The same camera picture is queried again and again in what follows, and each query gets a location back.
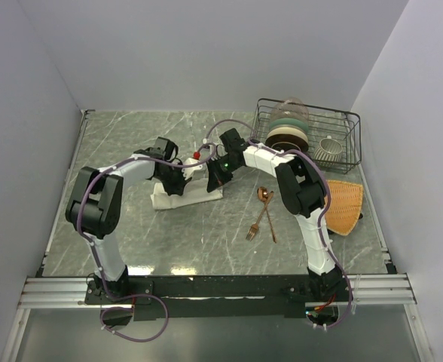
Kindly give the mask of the white cloth napkin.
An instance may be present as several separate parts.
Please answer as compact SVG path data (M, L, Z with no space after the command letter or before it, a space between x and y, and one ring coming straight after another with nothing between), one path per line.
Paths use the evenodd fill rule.
M192 204L199 204L208 201L217 201L223 198L223 191L216 189L208 192L208 179L196 179L190 181L186 186L182 196L168 195L162 183L155 183L151 197L151 204L154 210L172 210Z

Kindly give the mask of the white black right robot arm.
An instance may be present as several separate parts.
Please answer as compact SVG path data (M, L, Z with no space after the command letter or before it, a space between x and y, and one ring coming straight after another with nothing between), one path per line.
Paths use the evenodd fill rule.
M350 284L330 245L325 221L331 203L328 183L321 170L300 151L277 151L263 143L244 140L232 128L221 135L225 155L207 163L209 192L225 185L233 172L251 167L273 176L283 205L301 230L307 251L310 295L325 301L347 294Z

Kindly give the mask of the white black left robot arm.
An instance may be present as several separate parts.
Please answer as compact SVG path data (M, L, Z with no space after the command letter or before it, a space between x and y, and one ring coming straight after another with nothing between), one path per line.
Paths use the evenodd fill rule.
M95 263L94 282L113 303L130 294L129 273L115 229L121 218L123 192L142 180L156 179L169 196L183 195L188 180L177 158L179 147L158 137L152 147L135 151L108 167L82 167L66 207L66 220L87 242Z

